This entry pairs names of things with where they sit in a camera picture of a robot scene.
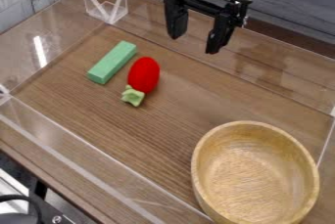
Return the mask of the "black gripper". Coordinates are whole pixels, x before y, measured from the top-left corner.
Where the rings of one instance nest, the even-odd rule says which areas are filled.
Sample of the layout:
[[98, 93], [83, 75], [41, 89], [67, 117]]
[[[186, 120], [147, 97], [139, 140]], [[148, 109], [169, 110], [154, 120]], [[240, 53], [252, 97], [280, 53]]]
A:
[[183, 2], [199, 13], [210, 16], [224, 12], [214, 18], [206, 39], [205, 53], [215, 54], [228, 44], [234, 26], [245, 25], [252, 0], [163, 0], [166, 29], [173, 39], [181, 37], [187, 30], [189, 11]]

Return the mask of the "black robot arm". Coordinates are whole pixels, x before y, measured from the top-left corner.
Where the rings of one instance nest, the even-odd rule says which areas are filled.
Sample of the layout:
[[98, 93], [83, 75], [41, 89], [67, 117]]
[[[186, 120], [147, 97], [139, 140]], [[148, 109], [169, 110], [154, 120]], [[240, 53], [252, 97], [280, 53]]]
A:
[[236, 27], [246, 24], [250, 3], [252, 0], [163, 0], [169, 36], [177, 39], [186, 33], [189, 10], [213, 17], [205, 53], [215, 54], [228, 45]]

